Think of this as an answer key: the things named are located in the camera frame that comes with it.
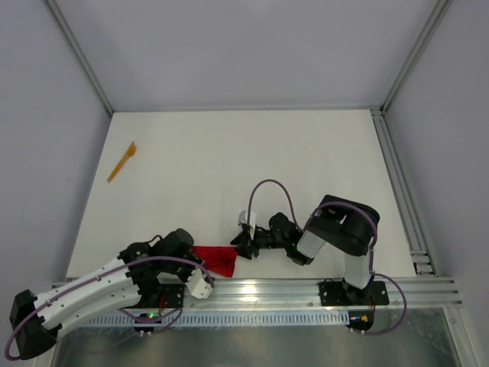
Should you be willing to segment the red cloth napkin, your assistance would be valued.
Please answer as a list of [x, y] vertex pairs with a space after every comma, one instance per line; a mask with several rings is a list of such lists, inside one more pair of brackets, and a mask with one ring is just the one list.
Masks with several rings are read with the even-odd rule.
[[238, 253], [233, 247], [195, 246], [195, 255], [204, 261], [205, 267], [223, 277], [232, 278]]

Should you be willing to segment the orange plastic fork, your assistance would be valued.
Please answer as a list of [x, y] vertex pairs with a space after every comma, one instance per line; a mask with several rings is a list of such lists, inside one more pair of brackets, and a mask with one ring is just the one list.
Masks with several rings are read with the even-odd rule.
[[108, 184], [110, 184], [114, 180], [114, 178], [118, 175], [118, 173], [124, 167], [126, 162], [135, 155], [136, 151], [137, 151], [137, 146], [136, 146], [135, 142], [133, 141], [129, 145], [127, 151], [124, 153], [124, 155], [122, 156], [120, 161], [116, 164], [115, 168], [112, 170], [112, 172], [108, 176], [108, 178], [106, 180], [106, 182]]

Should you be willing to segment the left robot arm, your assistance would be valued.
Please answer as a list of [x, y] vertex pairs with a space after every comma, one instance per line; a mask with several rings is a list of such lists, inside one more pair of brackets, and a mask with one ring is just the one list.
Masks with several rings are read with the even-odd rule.
[[36, 358], [87, 320], [110, 310], [149, 307], [161, 291], [162, 273], [178, 277], [193, 297], [208, 298], [214, 280], [193, 245], [186, 230], [176, 229], [130, 244], [101, 268], [70, 284], [39, 294], [28, 289], [16, 294], [5, 358]]

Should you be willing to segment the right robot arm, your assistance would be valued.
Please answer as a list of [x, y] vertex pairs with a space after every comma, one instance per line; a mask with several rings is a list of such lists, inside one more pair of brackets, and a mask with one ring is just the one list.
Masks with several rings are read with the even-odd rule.
[[362, 304], [373, 300], [373, 249], [380, 220], [379, 212], [368, 205], [326, 195], [303, 229], [283, 213], [272, 216], [265, 229], [256, 224], [255, 213], [241, 212], [241, 231], [230, 245], [248, 260], [262, 249], [281, 248], [301, 266], [310, 265], [324, 245], [332, 245], [344, 254], [343, 294], [350, 304]]

